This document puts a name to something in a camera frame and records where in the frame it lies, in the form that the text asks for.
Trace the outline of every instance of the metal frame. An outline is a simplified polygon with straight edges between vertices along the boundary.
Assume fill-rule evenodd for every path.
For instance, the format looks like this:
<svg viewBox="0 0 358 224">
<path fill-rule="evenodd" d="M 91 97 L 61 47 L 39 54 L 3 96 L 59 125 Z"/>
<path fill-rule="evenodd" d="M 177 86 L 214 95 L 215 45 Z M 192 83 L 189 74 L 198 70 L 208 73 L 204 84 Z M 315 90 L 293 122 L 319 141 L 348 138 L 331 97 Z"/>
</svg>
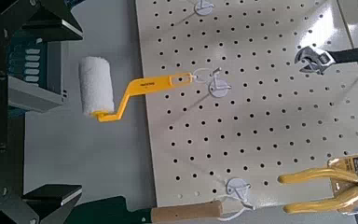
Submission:
<svg viewBox="0 0 358 224">
<path fill-rule="evenodd" d="M 5 209 L 9 209 L 11 212 L 7 212 L 6 215 L 0 217 L 4 219 L 3 221 L 5 223 L 7 223 L 9 219 L 16 219 L 16 217 L 19 218 L 19 220 L 15 221 L 30 218 L 27 220 L 27 223 L 30 223 L 30 220 L 34 220 L 34 222 L 38 220 L 35 219 L 34 213 L 27 208 L 28 205 L 19 200 L 20 197 L 17 197 L 14 192 L 11 192 L 12 187 L 10 186 L 12 184 L 10 181 L 15 178 L 14 176 L 17 176 L 17 170 L 13 169 L 13 164 L 8 163 L 12 161 L 9 159 L 9 156 L 17 155 L 7 153 L 8 150 L 16 151 L 16 148 L 7 148 L 7 46 L 13 34 L 23 27 L 27 21 L 50 20 L 51 17 L 46 16 L 45 13 L 54 15 L 53 18 L 55 19 L 61 18 L 71 23 L 72 26 L 76 27 L 79 31 L 81 31 L 81 28 L 62 0 L 18 0 L 10 2 L 9 5 L 7 1 L 5 1 L 5 5 L 2 4 L 3 2 L 0 1 L 0 212 Z M 36 34 L 41 32 L 39 33 L 39 37 L 44 38 L 45 41 L 52 39 L 69 40 L 82 38 L 78 34 L 68 33 L 64 27 L 27 26 L 26 28 L 32 29 Z M 79 197 L 80 195 L 77 195 L 71 202 L 76 203 Z M 17 209 L 24 209 L 24 213 L 28 211 L 27 214 L 29 216 L 19 217 L 21 213 L 16 212 Z M 71 209 L 72 208 L 68 209 L 67 206 L 65 206 L 65 208 L 61 210 L 65 212 L 60 212 L 58 216 L 55 217 L 54 223 L 64 222 L 66 218 L 65 215 L 69 214 Z"/>
</svg>

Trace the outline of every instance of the gray floor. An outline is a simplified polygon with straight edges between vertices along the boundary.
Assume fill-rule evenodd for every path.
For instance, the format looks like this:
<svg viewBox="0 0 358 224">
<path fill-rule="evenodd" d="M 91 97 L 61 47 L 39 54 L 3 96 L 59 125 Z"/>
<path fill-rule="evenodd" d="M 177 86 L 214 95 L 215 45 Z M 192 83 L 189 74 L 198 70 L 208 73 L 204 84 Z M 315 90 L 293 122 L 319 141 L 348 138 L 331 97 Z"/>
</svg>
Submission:
<svg viewBox="0 0 358 224">
<path fill-rule="evenodd" d="M 81 58 L 103 56 L 111 63 L 118 103 L 128 82 L 143 76 L 134 1 L 89 0 L 73 12 L 85 38 L 67 46 L 68 103 L 43 115 L 27 114 L 24 191 L 46 183 L 81 184 L 81 203 L 124 195 L 130 209 L 155 206 L 145 99 L 131 98 L 120 122 L 100 124 L 82 115 L 77 78 Z M 246 213 L 230 223 L 344 224 L 355 219 L 338 213 L 288 216 L 275 207 Z"/>
</svg>

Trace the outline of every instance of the wooden handle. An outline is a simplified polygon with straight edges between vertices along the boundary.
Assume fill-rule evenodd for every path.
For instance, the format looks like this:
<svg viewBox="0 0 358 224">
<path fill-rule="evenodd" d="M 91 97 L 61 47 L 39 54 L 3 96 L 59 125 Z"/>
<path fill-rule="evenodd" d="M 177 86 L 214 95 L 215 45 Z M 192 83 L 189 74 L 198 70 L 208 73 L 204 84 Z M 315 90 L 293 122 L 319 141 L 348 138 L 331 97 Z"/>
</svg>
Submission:
<svg viewBox="0 0 358 224">
<path fill-rule="evenodd" d="M 325 199 L 318 202 L 287 204 L 283 208 L 283 211 L 289 214 L 330 212 L 348 207 L 356 201 L 358 201 L 358 187 L 353 187 L 339 194 L 334 199 Z"/>
<path fill-rule="evenodd" d="M 210 203 L 153 208 L 152 221 L 156 223 L 205 217 L 221 217 L 222 213 L 222 202 L 213 201 Z"/>
<path fill-rule="evenodd" d="M 334 168 L 312 168 L 295 174 L 280 175 L 278 181 L 282 184 L 295 184 L 324 177 L 358 183 L 358 176 L 356 173 Z"/>
</svg>

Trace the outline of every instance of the white pegboard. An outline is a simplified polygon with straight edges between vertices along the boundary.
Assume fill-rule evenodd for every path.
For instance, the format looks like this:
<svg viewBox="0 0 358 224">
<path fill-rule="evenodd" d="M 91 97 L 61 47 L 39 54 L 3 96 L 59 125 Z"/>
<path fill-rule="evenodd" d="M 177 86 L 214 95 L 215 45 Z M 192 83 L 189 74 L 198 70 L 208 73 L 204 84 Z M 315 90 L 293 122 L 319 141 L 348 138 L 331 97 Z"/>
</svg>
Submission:
<svg viewBox="0 0 358 224">
<path fill-rule="evenodd" d="M 358 153 L 358 67 L 301 74 L 299 49 L 351 47 L 336 1 L 138 0 L 146 77 L 222 67 L 232 86 L 204 84 L 146 96 L 158 206 L 200 203 L 232 177 L 252 185 L 256 207 L 332 196 L 329 180 L 281 186 L 278 175 Z M 241 208 L 225 203 L 225 212 Z"/>
</svg>

